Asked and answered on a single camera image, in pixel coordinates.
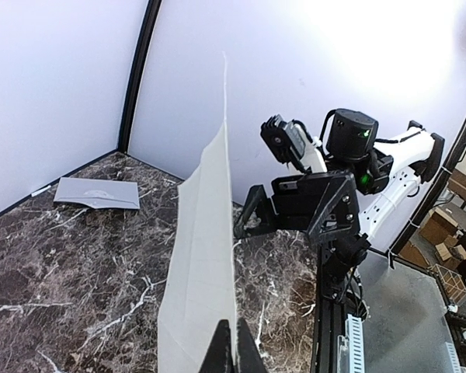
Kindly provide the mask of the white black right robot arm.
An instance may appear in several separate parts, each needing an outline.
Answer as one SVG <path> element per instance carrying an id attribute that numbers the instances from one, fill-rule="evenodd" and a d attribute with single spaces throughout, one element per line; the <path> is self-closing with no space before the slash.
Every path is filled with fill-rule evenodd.
<path id="1" fill-rule="evenodd" d="M 343 108 L 327 113 L 317 137 L 299 120 L 270 117 L 261 138 L 290 173 L 274 179 L 270 192 L 250 188 L 235 238 L 303 232 L 321 250 L 320 295 L 342 301 L 379 228 L 435 176 L 443 154 L 444 139 L 415 121 L 391 139 L 379 138 L 378 128 L 374 118 Z"/>

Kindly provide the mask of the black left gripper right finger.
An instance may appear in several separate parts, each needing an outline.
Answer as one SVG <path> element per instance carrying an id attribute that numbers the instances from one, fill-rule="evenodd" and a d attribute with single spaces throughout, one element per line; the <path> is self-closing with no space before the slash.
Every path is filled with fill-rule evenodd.
<path id="1" fill-rule="evenodd" d="M 267 373 L 248 323 L 240 318 L 237 326 L 236 368 L 239 373 Z"/>

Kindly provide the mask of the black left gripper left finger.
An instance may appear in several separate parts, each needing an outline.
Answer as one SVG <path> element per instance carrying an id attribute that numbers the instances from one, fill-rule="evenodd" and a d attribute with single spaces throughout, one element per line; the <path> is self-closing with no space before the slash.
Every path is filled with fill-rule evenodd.
<path id="1" fill-rule="evenodd" d="M 211 338 L 199 373 L 232 372 L 231 330 L 228 320 L 222 319 L 218 322 Z"/>

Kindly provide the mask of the grey paper envelope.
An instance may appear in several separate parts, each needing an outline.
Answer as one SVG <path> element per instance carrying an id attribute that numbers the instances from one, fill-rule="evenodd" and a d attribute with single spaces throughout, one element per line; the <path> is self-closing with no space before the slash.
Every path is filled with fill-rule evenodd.
<path id="1" fill-rule="evenodd" d="M 54 203 L 81 204 L 92 209 L 139 210 L 137 183 L 62 177 Z"/>

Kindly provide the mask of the cream lined letter paper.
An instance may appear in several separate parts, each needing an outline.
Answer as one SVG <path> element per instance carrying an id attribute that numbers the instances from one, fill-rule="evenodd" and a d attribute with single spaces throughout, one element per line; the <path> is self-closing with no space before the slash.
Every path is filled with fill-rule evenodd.
<path id="1" fill-rule="evenodd" d="M 178 188 L 178 221 L 158 311 L 158 371 L 200 370 L 213 334 L 228 323 L 237 343 L 228 126 L 223 122 L 200 163 Z"/>

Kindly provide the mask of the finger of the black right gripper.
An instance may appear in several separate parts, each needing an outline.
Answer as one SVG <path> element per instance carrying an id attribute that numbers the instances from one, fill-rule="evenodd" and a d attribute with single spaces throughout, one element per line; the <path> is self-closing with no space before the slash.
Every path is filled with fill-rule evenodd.
<path id="1" fill-rule="evenodd" d="M 233 225 L 236 239 L 247 239 L 274 231 L 274 209 L 263 185 L 252 186 Z"/>
<path id="2" fill-rule="evenodd" d="M 325 188 L 307 229 L 314 244 L 325 244 L 360 232 L 356 182 L 352 173 L 335 173 Z"/>

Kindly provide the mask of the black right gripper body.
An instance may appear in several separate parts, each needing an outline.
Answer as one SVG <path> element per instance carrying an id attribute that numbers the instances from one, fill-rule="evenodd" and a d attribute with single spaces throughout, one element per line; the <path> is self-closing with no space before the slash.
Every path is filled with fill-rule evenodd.
<path id="1" fill-rule="evenodd" d="M 329 179 L 339 172 L 348 171 L 292 175 L 273 180 L 271 201 L 275 211 L 274 226 L 277 229 L 307 234 L 308 226 Z"/>

